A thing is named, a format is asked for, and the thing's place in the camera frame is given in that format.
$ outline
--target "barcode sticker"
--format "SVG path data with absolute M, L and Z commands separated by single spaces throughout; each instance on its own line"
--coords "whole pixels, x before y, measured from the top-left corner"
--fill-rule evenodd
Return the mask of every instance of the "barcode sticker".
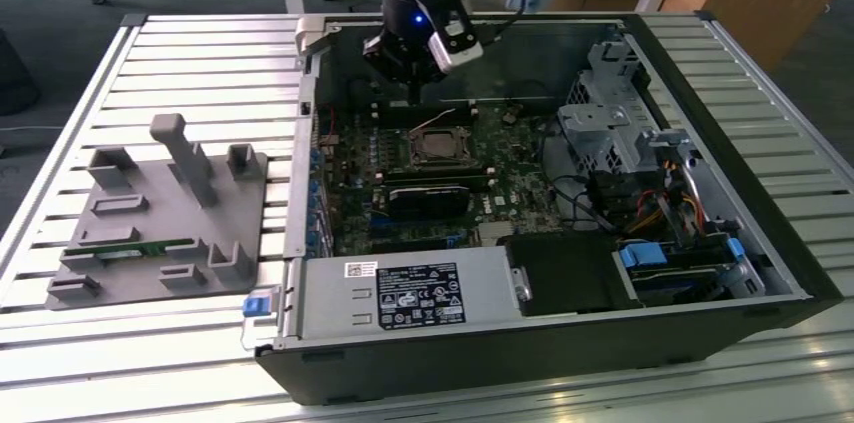
M 362 276 L 376 276 L 376 262 L 351 262 L 344 265 L 344 278 L 359 278 Z

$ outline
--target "green circuit board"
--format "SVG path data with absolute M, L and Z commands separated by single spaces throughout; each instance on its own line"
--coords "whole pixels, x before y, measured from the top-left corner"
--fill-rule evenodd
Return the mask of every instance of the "green circuit board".
M 494 169 L 489 189 L 470 195 L 466 214 L 439 221 L 392 222 L 383 211 L 387 188 L 374 183 L 376 172 L 407 172 L 418 166 L 411 130 L 380 129 L 364 116 L 340 129 L 336 144 L 324 149 L 336 256 L 482 246 L 482 223 L 509 222 L 515 233 L 562 228 L 537 159 L 539 117 L 514 118 L 509 124 L 505 102 L 478 104 L 478 112 L 469 126 L 430 126 L 431 132 L 447 130 L 466 139 L 465 154 L 449 158 L 458 167 Z M 442 166 L 443 160 L 434 164 Z

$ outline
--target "motherboard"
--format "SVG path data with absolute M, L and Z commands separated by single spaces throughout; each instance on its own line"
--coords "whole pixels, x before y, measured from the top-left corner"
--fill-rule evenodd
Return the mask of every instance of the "motherboard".
M 335 255 L 494 246 L 513 234 L 561 230 L 538 157 L 546 125 L 523 104 L 374 104 L 327 126 Z

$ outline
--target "gray plastic holder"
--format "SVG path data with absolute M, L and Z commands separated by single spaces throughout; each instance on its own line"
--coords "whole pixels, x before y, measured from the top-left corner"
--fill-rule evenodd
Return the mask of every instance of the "gray plastic holder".
M 95 151 L 95 179 L 51 310 L 246 293 L 258 279 L 267 155 L 248 144 L 208 158 L 184 138 L 182 115 L 158 115 L 152 137 L 172 160 Z

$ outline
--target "blue release tab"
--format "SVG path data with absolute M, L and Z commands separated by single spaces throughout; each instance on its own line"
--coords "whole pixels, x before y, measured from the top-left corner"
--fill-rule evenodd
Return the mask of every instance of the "blue release tab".
M 619 252 L 623 266 L 631 268 L 638 265 L 663 265 L 667 257 L 658 243 L 630 243 Z
M 638 264 L 638 262 L 635 261 L 635 255 L 631 254 L 631 250 L 629 249 L 629 247 L 619 250 L 619 259 L 623 260 L 623 266 L 626 268 L 631 268 Z
M 252 318 L 255 316 L 268 316 L 271 307 L 270 296 L 250 296 L 243 300 L 243 316 Z
M 742 246 L 742 242 L 738 238 L 730 238 L 726 240 L 726 246 L 730 247 L 730 251 L 733 252 L 733 256 L 735 256 L 737 260 L 741 260 L 747 253 L 745 252 L 745 247 Z

